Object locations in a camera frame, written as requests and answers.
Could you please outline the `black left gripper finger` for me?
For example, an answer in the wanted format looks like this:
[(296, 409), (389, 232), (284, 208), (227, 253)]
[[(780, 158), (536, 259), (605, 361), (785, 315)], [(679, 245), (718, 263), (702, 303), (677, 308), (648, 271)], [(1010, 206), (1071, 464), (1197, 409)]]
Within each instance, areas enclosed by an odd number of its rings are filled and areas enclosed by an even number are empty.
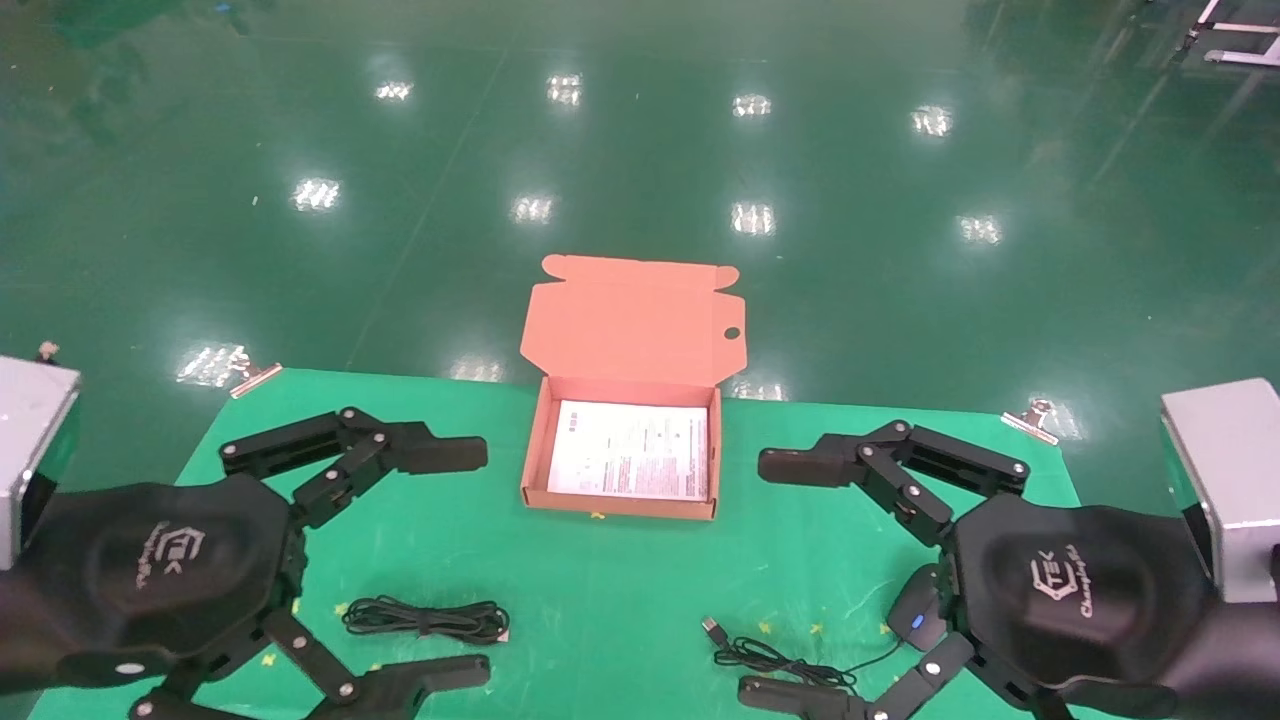
[(393, 471), (408, 475), (476, 471), (488, 462), (479, 436), (438, 437), (424, 421), (383, 421), (343, 407), (233, 439), (220, 448), (227, 475), (266, 480), (315, 462), (326, 466), (298, 486), (291, 515), (317, 529)]
[[(289, 609), (264, 618), (269, 638), (320, 689), (324, 698), (307, 719), (413, 719), (435, 693), (480, 687), (492, 675), (480, 653), (392, 664), (355, 676), (328, 647), (316, 641)], [(183, 664), (131, 707), (131, 719), (243, 719), (243, 714), (193, 702), (207, 679), (206, 669)]]

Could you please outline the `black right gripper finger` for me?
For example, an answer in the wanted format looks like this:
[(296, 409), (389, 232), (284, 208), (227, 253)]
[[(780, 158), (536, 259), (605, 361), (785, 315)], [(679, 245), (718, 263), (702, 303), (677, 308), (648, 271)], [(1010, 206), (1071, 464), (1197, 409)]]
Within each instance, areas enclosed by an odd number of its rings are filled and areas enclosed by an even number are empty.
[(925, 547), (938, 547), (954, 511), (916, 477), (992, 498), (1023, 495), (1030, 468), (1021, 460), (905, 420), (867, 434), (826, 433), (812, 448), (764, 448), (763, 480), (783, 486), (861, 489)]
[(969, 673), (1010, 707), (1036, 719), (1061, 716), (1061, 641), (1038, 630), (951, 630), (881, 696), (854, 687), (858, 670), (810, 665), (767, 644), (739, 639), (739, 701), (800, 719), (911, 719)]

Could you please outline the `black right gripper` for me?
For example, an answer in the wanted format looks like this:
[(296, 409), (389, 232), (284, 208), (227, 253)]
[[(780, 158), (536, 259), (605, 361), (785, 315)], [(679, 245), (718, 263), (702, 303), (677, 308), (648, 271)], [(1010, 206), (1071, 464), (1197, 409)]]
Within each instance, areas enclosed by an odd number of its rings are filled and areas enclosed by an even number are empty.
[(1277, 716), (1277, 601), (1224, 600), (1175, 518), (984, 501), (943, 539), (943, 607), (1016, 708)]

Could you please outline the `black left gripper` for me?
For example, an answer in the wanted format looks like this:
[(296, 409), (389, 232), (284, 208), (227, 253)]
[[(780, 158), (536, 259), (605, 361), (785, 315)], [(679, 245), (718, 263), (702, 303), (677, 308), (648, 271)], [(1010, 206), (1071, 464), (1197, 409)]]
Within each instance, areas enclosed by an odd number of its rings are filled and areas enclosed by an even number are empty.
[(266, 647), (306, 562), (289, 503), (250, 477), (55, 495), (3, 573), (3, 691), (221, 680)]

